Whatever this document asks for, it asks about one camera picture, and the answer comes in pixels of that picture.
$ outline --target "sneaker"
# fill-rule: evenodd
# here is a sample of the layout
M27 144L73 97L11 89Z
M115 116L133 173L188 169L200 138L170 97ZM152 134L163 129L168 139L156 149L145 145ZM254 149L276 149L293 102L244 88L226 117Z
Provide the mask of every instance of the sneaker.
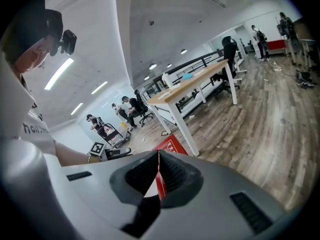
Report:
M131 128L130 128L130 132L132 132L134 129L136 129L137 128L137 126L135 125L135 126L132 126Z

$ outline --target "round ceiling light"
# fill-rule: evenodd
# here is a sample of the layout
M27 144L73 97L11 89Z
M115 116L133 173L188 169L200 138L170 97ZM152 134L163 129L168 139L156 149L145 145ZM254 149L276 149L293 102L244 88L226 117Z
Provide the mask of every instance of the round ceiling light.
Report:
M153 70L156 66L157 66L157 64L152 63L152 64L150 64L149 69Z

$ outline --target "person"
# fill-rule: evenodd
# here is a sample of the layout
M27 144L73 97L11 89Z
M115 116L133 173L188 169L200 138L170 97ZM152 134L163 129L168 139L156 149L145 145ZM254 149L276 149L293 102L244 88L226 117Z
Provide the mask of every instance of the person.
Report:
M300 46L297 33L294 28L294 23L289 17L286 17L286 15L283 12L280 12L280 18L281 18L280 26L283 32L285 33L286 38L288 39L288 46L292 56L292 62L293 64L296 63L295 53L297 53L298 55L297 57L299 58L298 64L301 65L302 64L302 58L300 56L301 46Z
M265 34L263 34L259 28L257 28L255 25L251 26L252 28L252 34L253 34L253 38L254 40L257 41L257 45L259 47L260 50L260 61L270 61L270 57L269 57L269 47L268 47L268 43L267 43L267 39L265 37Z
M24 79L24 74L41 65L48 54L57 52L62 32L61 13L45 9L45 0L32 0L13 18L0 48L0 87L12 97L6 107L1 107L0 114L19 116L10 125L2 121L0 134L33 143L42 153L56 156L61 166L100 162L99 157L77 152L54 140Z
M112 107L113 107L113 109L115 110L116 115L119 114L119 115L122 116L125 120L128 121L128 116L127 116L127 114L126 114L126 111L125 111L121 106L112 103Z
M130 131L133 131L135 128L137 128L137 125L135 124L134 118L140 116L141 108L138 104L137 99L135 98L128 98L127 96L122 97L122 101L126 103L130 103L131 108L129 108L129 116L128 116L128 122L131 125Z
M106 130L105 127L103 126L103 123L100 123L98 118L96 118L95 116L93 116L92 114L87 114L86 115L86 120L88 122L92 123L92 126L90 127L91 130L96 130L96 132L102 137L102 138L106 138L107 134L106 134Z

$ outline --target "wooden tabletop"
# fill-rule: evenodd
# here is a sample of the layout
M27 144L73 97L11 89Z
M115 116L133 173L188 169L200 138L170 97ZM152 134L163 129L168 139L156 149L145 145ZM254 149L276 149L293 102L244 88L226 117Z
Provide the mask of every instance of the wooden tabletop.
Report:
M161 95L164 93L168 92L170 89L165 89L161 92L159 92L157 95L153 96L152 98L148 99L147 103L149 105L154 105L154 104L163 104L163 103L168 103L181 93L188 91L190 87L193 87L195 84L200 85L202 82L204 82L206 79L209 79L212 77L214 74L220 72L228 63L227 59L224 59L216 64L209 65L207 67L204 67L202 69L205 69L201 74L198 75L193 75L192 78L187 79L187 80L182 80L180 82L180 87L173 89L171 93L161 99L158 99Z

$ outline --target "ceiling light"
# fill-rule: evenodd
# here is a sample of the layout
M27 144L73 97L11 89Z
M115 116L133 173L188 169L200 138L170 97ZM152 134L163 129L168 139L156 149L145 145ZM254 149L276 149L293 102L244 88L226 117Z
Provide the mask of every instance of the ceiling light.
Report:
M70 114L71 116L76 113L76 111L83 105L83 103L80 103L78 106L76 106L76 108L72 111L72 113Z
M149 66L149 69L150 69L150 70L153 70L156 66L157 66L157 64L152 63L152 64Z
M44 87L45 90L50 90L52 86L55 84L55 82L58 80L58 78L62 75L62 73L71 65L71 63L74 62L72 58L68 58L54 73L54 75L51 77L49 82Z
M107 102L106 104L104 104L101 108L103 108L104 106L106 106L106 105L108 105L109 104L109 102Z
M108 82L105 81L102 84L100 84L93 92L91 92L91 94L95 94L101 87L103 87L104 85L106 85Z

